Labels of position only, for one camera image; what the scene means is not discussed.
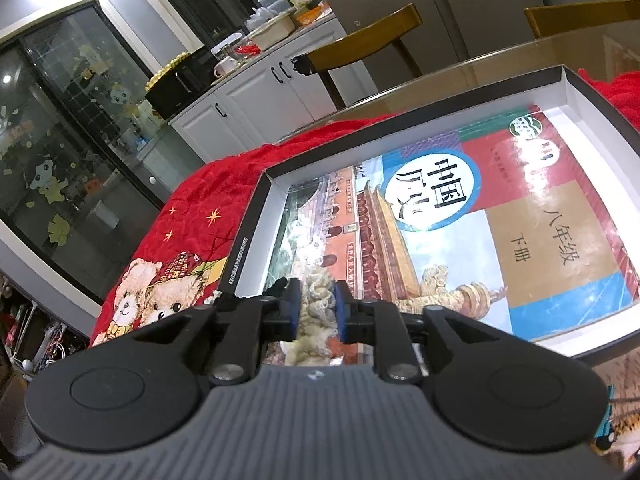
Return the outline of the red bear print blanket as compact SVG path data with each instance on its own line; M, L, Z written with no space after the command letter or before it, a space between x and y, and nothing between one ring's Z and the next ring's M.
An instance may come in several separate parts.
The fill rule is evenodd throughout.
M618 75L611 82L592 79L583 68L578 70L578 75L639 131L638 70ZM129 268L149 263L158 270L160 264L169 263L180 252L205 257L205 261L213 257L212 261L225 263L245 209L265 169L395 115L400 114L330 122L280 144L264 144L196 170L170 196L134 253ZM220 272L213 283L218 281L222 263L218 264ZM124 292L120 285L124 284L129 268L108 293L89 347L122 336L140 325L140 321L114 321L120 301L117 293Z

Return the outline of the white mug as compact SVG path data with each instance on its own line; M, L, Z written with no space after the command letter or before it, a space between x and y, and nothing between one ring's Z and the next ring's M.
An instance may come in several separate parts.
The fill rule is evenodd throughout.
M216 78L222 78L232 73L238 66L239 62L237 60L231 56L226 56L216 64L214 68L214 75Z

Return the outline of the Chinese history textbook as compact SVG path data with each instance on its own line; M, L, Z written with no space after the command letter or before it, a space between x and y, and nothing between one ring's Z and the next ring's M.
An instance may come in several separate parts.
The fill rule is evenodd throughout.
M278 177L262 281L321 266L362 299L434 302L568 356L639 333L639 197L565 106L529 105Z

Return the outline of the black microwave oven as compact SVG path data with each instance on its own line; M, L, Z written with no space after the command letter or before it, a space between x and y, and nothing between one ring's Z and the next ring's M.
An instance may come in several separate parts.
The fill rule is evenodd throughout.
M174 117L214 83L217 62L206 47L179 54L148 81L145 99L161 118Z

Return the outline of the dark glass sliding door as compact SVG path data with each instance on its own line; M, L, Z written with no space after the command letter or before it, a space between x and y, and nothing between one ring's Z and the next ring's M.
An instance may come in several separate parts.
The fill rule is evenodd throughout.
M95 3L1 44L1 218L96 302L169 195L142 162L148 73Z

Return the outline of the wooden chair with black cap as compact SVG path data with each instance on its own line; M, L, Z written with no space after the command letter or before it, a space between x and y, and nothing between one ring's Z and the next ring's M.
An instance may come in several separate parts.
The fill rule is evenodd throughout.
M346 104L337 89L331 70L360 62L386 47L393 47L413 78L423 75L418 63L402 41L402 37L423 24L418 8L409 3L385 18L357 30L326 46L292 58L294 70L303 75L318 75L337 110Z

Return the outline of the white kitchen cabinet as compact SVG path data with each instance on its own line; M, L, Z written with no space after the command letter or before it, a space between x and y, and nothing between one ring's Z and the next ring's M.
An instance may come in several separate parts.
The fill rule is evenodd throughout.
M344 35L336 18L294 32L215 84L171 125L204 160L276 143L336 111L319 76L293 70L292 59Z

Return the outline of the black shallow cardboard box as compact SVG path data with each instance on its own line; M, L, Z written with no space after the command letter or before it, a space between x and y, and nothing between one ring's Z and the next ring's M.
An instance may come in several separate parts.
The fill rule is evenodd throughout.
M593 364L639 342L639 135L564 66L387 118L267 169L218 286L325 270Z

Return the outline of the beige plastic basin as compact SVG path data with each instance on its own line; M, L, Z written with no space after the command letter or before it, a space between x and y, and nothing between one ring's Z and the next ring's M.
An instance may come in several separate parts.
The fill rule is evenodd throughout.
M253 30L248 35L248 39L262 52L267 51L295 32L296 24L292 19L292 14L292 11L278 14Z

